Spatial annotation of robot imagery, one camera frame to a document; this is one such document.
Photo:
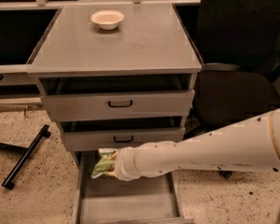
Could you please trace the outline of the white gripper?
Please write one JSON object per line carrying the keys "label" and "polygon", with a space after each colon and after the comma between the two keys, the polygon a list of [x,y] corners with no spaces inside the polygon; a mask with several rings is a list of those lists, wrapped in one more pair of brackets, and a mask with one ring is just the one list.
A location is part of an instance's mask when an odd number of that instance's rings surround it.
{"label": "white gripper", "polygon": [[115,160],[115,170],[106,171],[105,175],[117,177],[122,181],[138,179],[140,174],[135,167],[134,154],[134,147],[125,147],[113,152],[110,160]]}

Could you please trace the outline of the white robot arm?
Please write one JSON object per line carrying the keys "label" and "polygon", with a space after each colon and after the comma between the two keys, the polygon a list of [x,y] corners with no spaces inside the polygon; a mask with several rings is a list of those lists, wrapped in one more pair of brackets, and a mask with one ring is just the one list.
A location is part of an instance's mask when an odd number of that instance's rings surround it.
{"label": "white robot arm", "polygon": [[176,170],[280,173],[280,109],[181,142],[120,148],[112,160],[122,181]]}

